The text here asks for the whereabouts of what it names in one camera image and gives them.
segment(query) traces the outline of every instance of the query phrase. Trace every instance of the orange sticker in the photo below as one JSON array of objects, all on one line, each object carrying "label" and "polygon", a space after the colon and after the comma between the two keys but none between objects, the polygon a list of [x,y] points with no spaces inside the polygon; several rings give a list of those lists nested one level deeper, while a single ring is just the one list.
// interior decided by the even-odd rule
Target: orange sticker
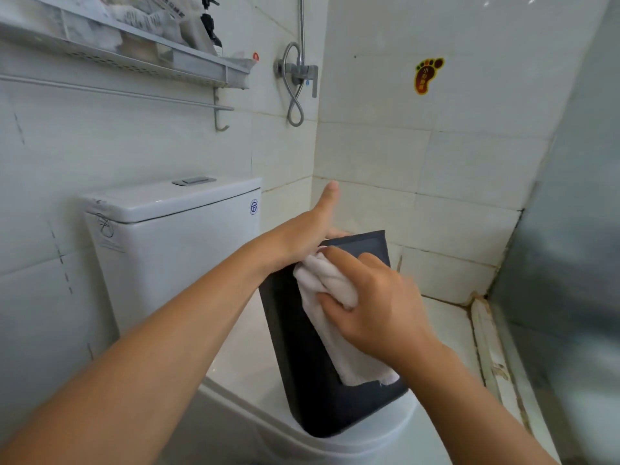
[{"label": "orange sticker", "polygon": [[415,74],[415,92],[419,95],[425,95],[429,92],[430,80],[435,78],[437,70],[443,67],[444,60],[439,59],[426,59],[415,67],[417,73]]}]

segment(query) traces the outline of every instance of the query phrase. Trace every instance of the black tissue box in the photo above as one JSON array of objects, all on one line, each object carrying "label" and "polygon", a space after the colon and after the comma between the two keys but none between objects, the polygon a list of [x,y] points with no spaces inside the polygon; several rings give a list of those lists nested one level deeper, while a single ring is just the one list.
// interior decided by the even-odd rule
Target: black tissue box
[{"label": "black tissue box", "polygon": [[[326,240],[321,245],[337,246],[355,257],[372,253],[390,264],[384,231]],[[408,388],[401,379],[388,386],[378,381],[356,387],[342,384],[301,305],[294,267],[271,274],[260,285],[260,297],[291,413],[308,434],[329,437],[383,408]]]}]

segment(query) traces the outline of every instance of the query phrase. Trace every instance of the white cloth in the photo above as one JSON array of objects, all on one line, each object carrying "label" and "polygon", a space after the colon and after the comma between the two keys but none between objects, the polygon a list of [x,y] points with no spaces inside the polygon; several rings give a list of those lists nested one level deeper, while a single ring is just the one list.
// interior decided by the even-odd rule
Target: white cloth
[{"label": "white cloth", "polygon": [[323,313],[317,292],[331,294],[346,310],[357,306],[357,291],[338,268],[325,255],[317,253],[295,266],[293,275],[299,285],[304,311],[321,337],[342,383],[356,386],[375,380],[383,385],[396,382],[399,375],[394,370],[346,341]]}]

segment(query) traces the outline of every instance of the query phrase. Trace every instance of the flush button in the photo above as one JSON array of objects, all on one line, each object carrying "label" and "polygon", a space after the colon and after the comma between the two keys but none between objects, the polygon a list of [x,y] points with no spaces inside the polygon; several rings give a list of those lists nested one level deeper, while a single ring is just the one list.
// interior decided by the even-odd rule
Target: flush button
[{"label": "flush button", "polygon": [[212,183],[215,178],[207,178],[206,176],[196,176],[194,178],[185,178],[179,181],[173,181],[172,184],[177,186],[193,186],[195,184]]}]

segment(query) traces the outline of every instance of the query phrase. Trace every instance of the faucet handle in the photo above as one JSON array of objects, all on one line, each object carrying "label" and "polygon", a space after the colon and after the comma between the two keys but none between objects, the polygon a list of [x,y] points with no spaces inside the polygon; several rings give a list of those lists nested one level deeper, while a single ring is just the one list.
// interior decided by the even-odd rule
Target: faucet handle
[{"label": "faucet handle", "polygon": [[312,80],[312,97],[316,98],[319,88],[319,66],[318,65],[308,65],[308,76],[309,80]]}]

